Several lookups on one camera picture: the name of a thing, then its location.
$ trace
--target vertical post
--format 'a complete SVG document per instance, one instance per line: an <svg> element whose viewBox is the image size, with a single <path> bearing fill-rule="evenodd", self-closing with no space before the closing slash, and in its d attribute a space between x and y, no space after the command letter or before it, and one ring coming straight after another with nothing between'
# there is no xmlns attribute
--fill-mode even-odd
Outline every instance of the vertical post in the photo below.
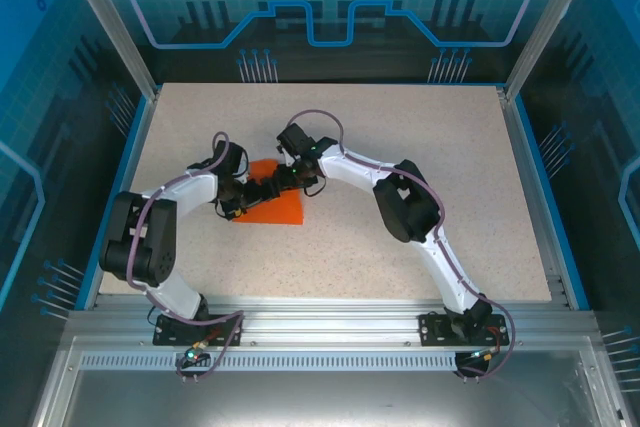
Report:
<svg viewBox="0 0 640 427"><path fill-rule="evenodd" d="M551 35L564 17L572 0L549 0L547 7L542 12L540 20L533 30L531 37L524 46L520 57L509 74L505 91L507 100L511 101L520 93L527 77L547 46Z"/></svg>
<svg viewBox="0 0 640 427"><path fill-rule="evenodd" d="M140 92L147 99L153 101L156 96L156 83L142 60L142 56L133 39L127 32L124 22L120 18L116 6L111 0L87 0L98 17L100 24L111 39L114 47L118 51L120 58L124 62L127 70L133 77Z"/></svg>

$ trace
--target black mounting bracket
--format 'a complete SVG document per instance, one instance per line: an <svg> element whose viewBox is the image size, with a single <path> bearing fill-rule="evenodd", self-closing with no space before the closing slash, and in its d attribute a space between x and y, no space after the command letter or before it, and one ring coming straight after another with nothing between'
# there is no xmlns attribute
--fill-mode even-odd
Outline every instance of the black mounting bracket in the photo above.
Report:
<svg viewBox="0 0 640 427"><path fill-rule="evenodd" d="M418 316L418 332L422 347L495 347L498 339L494 332L499 333L500 347L506 347L510 342L505 318L499 314L489 315L483 326L468 339L460 338L453 331L447 314L436 312Z"/></svg>
<svg viewBox="0 0 640 427"><path fill-rule="evenodd" d="M218 319L220 317L223 316L209 314L209 320ZM156 321L156 329L153 334L153 345L188 347L203 340L205 337L218 330L219 333L209 341L209 346L222 347L229 335L232 334L231 330L236 324L236 320L237 319L234 317L220 324L201 327L184 324L179 320L161 314L158 316L158 320ZM240 323L238 330L233 333L233 339L229 345L232 347L239 346L241 336L242 323Z"/></svg>

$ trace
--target orange block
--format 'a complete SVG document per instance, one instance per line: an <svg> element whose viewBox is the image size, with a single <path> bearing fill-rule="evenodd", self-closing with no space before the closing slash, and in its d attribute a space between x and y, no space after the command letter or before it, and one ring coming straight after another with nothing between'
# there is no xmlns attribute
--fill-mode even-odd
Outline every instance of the orange block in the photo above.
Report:
<svg viewBox="0 0 640 427"><path fill-rule="evenodd" d="M278 161L273 159L257 160L249 163L249 178L260 180L273 175ZM233 222L250 224L292 224L302 225L304 214L299 190L282 192L280 197L256 205L246 214L233 219Z"/></svg>

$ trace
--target blue enclosure wall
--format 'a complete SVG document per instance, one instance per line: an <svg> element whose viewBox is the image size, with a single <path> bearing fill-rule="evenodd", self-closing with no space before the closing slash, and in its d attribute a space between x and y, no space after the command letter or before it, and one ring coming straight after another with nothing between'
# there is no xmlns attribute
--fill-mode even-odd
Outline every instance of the blue enclosure wall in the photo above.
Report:
<svg viewBox="0 0 640 427"><path fill-rule="evenodd" d="M85 0L0 0L0 19L0 423L19 426L76 293L44 263L84 271L140 92Z"/></svg>
<svg viewBox="0 0 640 427"><path fill-rule="evenodd" d="M158 82L452 83L506 80L547 1L114 0Z"/></svg>
<svg viewBox="0 0 640 427"><path fill-rule="evenodd" d="M574 0L523 100L591 306L637 330L640 0Z"/></svg>

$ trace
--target speckled tabletop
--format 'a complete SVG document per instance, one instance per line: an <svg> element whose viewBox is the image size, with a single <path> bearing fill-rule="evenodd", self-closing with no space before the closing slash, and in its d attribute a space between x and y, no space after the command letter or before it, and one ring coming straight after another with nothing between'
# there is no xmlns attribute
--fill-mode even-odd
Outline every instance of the speckled tabletop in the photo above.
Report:
<svg viewBox="0 0 640 427"><path fill-rule="evenodd" d="M446 207L445 230L463 267L498 300L550 300L522 185L494 87L165 84L132 190L162 185L211 156L225 130L252 160L277 158L276 136L296 112L336 114L345 146L415 162ZM299 124L337 138L331 120ZM329 182L303 197L303 226L236 224L213 205L178 227L177 268L204 294L438 299L417 252L386 231L373 196ZM106 274L102 293L130 293Z"/></svg>

